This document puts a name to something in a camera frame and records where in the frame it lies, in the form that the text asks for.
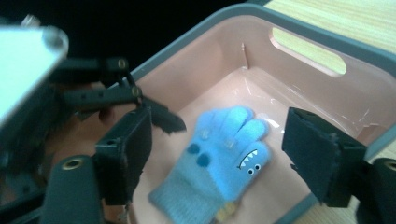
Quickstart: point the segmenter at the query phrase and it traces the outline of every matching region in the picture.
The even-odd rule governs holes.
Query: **cartoon mouth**
[[[237,168],[239,170],[242,169],[242,167],[246,166],[246,162],[250,161],[251,158],[253,158],[254,156],[256,156],[258,153],[257,149],[252,150],[251,152],[249,152],[246,157],[244,159],[241,160],[241,162],[239,163],[239,166],[237,166]]]

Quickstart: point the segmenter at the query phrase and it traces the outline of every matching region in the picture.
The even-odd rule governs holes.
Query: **wooden surface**
[[[394,0],[273,0],[266,7],[339,35],[396,53]],[[376,156],[381,157],[396,159],[396,142]],[[357,204],[356,199],[348,209],[328,208],[317,204],[295,223],[355,223]]]

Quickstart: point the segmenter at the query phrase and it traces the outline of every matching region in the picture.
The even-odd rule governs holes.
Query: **oval cutout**
[[[277,49],[331,77],[341,77],[347,71],[344,60],[337,54],[288,32],[274,27],[270,34],[270,40]]]

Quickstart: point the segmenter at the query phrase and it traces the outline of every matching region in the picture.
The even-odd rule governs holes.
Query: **blue glove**
[[[202,114],[188,148],[150,201],[175,223],[209,223],[270,159],[260,142],[268,128],[252,118],[242,106]]]

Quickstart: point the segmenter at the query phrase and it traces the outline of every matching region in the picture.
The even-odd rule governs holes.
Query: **dark blue spot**
[[[201,167],[207,167],[210,163],[210,159],[206,154],[202,154],[198,157],[197,164]]]
[[[190,152],[190,154],[198,154],[199,150],[200,148],[196,144],[192,144],[189,146],[189,148],[187,148],[187,151]]]

